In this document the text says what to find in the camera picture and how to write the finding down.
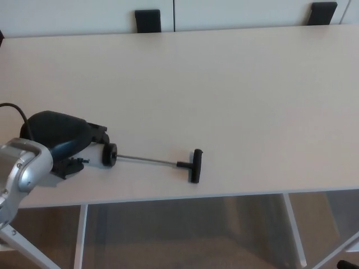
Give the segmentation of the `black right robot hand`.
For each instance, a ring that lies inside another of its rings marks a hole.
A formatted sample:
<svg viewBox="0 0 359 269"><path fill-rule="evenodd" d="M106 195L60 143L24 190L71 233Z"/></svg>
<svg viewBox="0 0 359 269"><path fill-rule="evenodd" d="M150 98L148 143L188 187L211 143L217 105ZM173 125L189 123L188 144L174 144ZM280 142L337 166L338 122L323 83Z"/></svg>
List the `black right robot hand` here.
<svg viewBox="0 0 359 269"><path fill-rule="evenodd" d="M337 263L337 269L359 269L359 265L350 263L350 262L345 261L345 260L340 260Z"/></svg>

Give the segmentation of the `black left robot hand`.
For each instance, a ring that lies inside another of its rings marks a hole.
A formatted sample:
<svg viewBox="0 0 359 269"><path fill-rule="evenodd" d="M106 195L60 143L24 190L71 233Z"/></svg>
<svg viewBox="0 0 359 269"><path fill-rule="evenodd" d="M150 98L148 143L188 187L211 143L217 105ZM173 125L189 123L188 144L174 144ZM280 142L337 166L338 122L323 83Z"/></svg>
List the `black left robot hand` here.
<svg viewBox="0 0 359 269"><path fill-rule="evenodd" d="M89 123L67 114L43 111L32 115L20 129L20 138L33 140L47 147L53 158L52 173L62 179L80 172L90 159L76 154L91 144L100 147L99 163L104 167L116 164L117 146L110 143L107 127Z"/></svg>

